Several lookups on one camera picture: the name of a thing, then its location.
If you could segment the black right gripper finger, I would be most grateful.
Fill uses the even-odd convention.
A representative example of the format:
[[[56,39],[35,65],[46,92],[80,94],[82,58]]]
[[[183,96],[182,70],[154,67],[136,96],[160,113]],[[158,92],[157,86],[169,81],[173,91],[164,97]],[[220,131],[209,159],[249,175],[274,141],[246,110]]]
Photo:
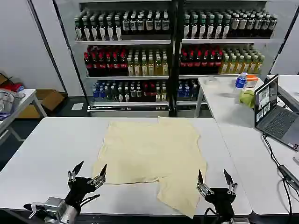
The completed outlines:
[[[198,174],[197,190],[203,197],[214,194],[214,192],[204,183],[203,176],[200,169]]]
[[[228,185],[228,194],[235,195],[238,183],[233,182],[231,175],[224,169],[224,176]]]

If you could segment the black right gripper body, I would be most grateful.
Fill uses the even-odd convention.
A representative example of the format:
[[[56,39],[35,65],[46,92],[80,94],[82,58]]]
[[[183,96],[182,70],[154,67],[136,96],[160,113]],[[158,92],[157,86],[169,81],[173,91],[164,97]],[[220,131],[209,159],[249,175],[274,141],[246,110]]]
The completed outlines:
[[[215,211],[220,217],[233,217],[235,215],[232,208],[235,192],[228,192],[227,188],[211,188],[211,193],[205,195],[205,200],[214,205]]]

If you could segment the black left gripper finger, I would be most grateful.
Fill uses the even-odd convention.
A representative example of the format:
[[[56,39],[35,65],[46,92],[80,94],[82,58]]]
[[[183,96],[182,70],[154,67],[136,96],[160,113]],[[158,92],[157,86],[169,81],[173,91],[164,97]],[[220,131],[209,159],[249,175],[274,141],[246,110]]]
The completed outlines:
[[[87,183],[90,185],[94,185],[95,188],[101,187],[106,182],[106,169],[107,169],[107,164],[103,167],[99,175],[89,180]]]
[[[79,171],[81,170],[83,164],[84,164],[84,162],[81,161],[78,165],[76,165],[74,167],[74,169],[72,171],[68,171],[68,184],[75,182],[76,176],[79,173]]]

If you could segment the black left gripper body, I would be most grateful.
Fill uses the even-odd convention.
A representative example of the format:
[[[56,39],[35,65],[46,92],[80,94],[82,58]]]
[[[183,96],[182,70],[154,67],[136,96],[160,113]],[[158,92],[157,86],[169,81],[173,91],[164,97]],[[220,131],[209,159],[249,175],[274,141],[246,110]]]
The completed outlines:
[[[86,194],[96,190],[95,185],[88,183],[90,180],[91,178],[76,177],[74,182],[69,182],[70,191],[65,198],[65,203],[74,208],[80,208]]]

